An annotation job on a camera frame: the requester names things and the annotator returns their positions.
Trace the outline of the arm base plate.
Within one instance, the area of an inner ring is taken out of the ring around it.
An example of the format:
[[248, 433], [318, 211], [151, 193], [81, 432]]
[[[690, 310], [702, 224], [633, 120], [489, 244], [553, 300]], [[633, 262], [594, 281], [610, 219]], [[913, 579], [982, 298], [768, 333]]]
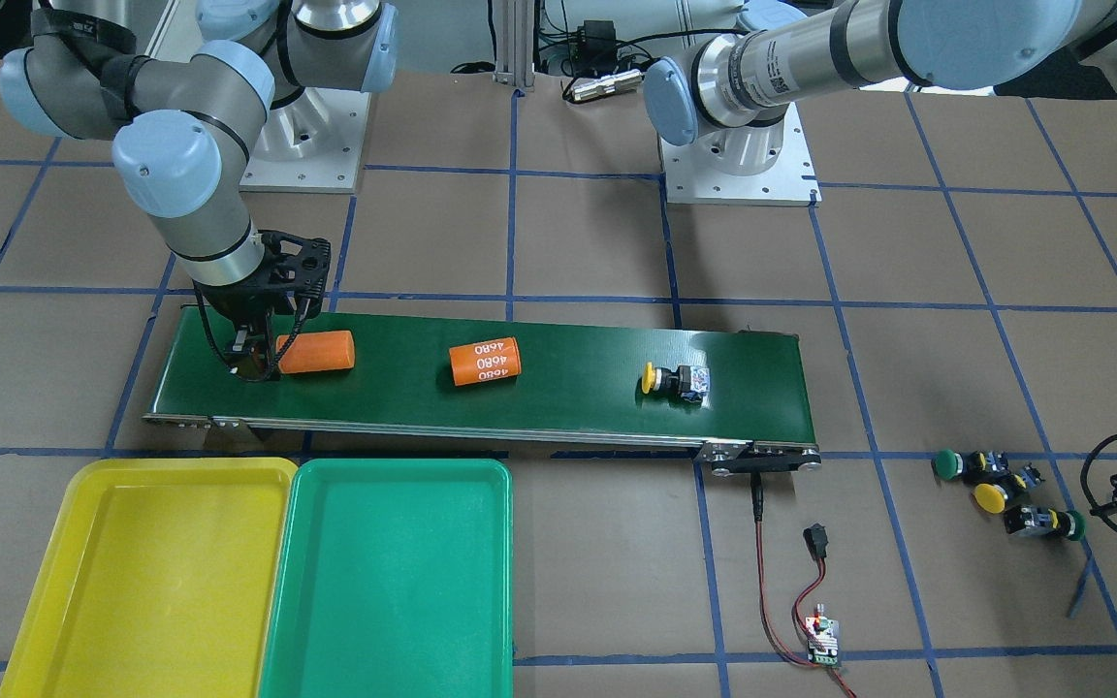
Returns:
[[768, 127], [705, 134], [693, 144], [657, 142], [666, 199], [682, 205], [817, 205], [823, 200], [801, 111]]
[[354, 194], [372, 94], [308, 88], [273, 109], [252, 147], [244, 193]]

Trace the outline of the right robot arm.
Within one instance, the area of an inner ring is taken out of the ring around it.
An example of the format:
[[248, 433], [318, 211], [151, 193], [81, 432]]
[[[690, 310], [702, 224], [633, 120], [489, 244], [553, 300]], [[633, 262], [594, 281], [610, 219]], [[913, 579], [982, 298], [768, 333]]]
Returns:
[[128, 198], [194, 287], [201, 327], [232, 375], [354, 366], [347, 329], [308, 333], [327, 291], [327, 239], [266, 230], [240, 182], [268, 118], [308, 88], [386, 90], [398, 9], [386, 1], [201, 1], [185, 63], [139, 52], [89, 3], [37, 4], [32, 44], [4, 56], [0, 96], [26, 128], [112, 146]]

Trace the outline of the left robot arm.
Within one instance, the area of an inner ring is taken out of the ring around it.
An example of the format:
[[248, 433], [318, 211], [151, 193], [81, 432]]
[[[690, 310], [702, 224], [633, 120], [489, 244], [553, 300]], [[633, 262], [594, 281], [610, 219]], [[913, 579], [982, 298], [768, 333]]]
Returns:
[[798, 102], [903, 77], [980, 88], [1060, 48], [1107, 68], [1117, 88], [1117, 3], [843, 1], [657, 59], [645, 74], [646, 112], [665, 144], [745, 180], [795, 154], [783, 131]]

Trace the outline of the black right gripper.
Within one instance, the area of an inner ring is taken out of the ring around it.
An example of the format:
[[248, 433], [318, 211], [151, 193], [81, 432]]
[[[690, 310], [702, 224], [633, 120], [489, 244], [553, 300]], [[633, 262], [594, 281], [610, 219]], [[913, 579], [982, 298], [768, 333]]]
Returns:
[[252, 235], [262, 243], [256, 269], [231, 284], [195, 281], [195, 291], [232, 324], [229, 372], [244, 383], [273, 383], [280, 379], [274, 352], [274, 315], [292, 315], [300, 324], [323, 310], [333, 258], [324, 238], [265, 230]]

